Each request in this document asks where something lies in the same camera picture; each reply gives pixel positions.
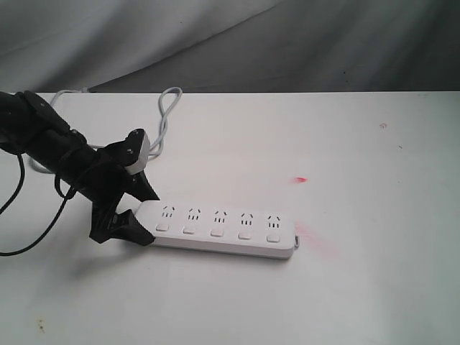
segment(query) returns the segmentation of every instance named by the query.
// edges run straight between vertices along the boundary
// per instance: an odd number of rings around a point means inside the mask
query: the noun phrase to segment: gray backdrop
[[[460,91],[458,0],[0,0],[0,89]]]

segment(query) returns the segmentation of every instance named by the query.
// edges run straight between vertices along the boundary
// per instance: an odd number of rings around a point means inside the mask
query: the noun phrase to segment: red stain
[[[302,239],[304,243],[313,247],[315,250],[330,258],[338,258],[339,252],[334,249],[329,243],[321,239],[317,234],[312,232],[307,226],[296,222],[295,233],[300,237],[300,245],[302,246]]]
[[[307,178],[293,178],[293,183],[304,183],[307,182]]]

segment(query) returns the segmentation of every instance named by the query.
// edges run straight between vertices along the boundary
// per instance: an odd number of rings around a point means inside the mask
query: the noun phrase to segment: white power strip
[[[287,259],[296,243],[294,223],[276,213],[144,201],[136,219],[154,246]]]

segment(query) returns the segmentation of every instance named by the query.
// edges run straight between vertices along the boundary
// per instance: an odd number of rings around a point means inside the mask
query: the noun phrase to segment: table surface
[[[108,144],[156,137],[157,97],[66,94],[56,108]],[[1,343],[460,344],[459,111],[460,93],[185,94],[146,169],[159,196],[287,213],[299,250],[100,245],[78,195],[43,243],[0,259]],[[0,163],[3,203],[19,171]],[[27,169],[1,250],[35,239],[60,202]]]

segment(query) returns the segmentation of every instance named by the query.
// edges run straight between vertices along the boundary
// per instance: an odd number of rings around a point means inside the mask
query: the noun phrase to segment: socket holes
[[[163,207],[163,212],[161,213],[161,217],[163,217],[163,218],[171,218],[173,216],[174,211],[175,211],[174,206],[166,205],[165,207]]]
[[[243,213],[241,215],[241,224],[251,226],[253,218],[254,218],[253,215],[251,215],[250,213]]]
[[[214,213],[214,223],[225,223],[225,217],[227,212],[225,211],[216,211]]]
[[[267,220],[268,220],[268,227],[269,228],[271,228],[271,229],[280,228],[280,222],[281,222],[280,217],[278,217],[278,216],[269,216],[267,218]]]
[[[201,210],[199,208],[191,208],[188,210],[188,219],[191,221],[197,221],[200,218]]]

